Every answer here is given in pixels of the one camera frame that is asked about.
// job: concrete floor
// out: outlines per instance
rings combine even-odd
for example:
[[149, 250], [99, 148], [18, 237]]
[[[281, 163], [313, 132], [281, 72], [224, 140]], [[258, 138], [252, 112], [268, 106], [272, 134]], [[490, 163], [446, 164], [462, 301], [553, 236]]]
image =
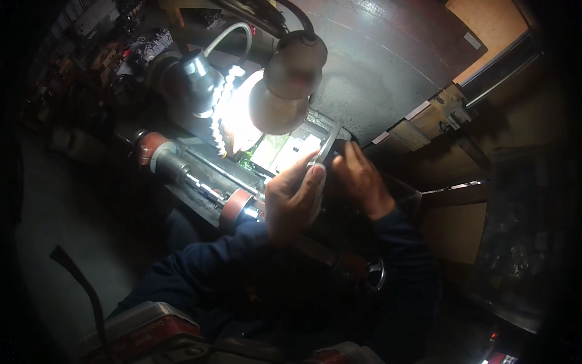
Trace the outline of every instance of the concrete floor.
[[60, 244], [92, 283], [109, 315], [159, 251], [130, 234], [101, 196], [64, 156], [22, 137], [24, 202], [15, 232], [17, 259], [33, 306], [71, 362], [77, 342], [95, 329], [83, 288], [49, 258]]

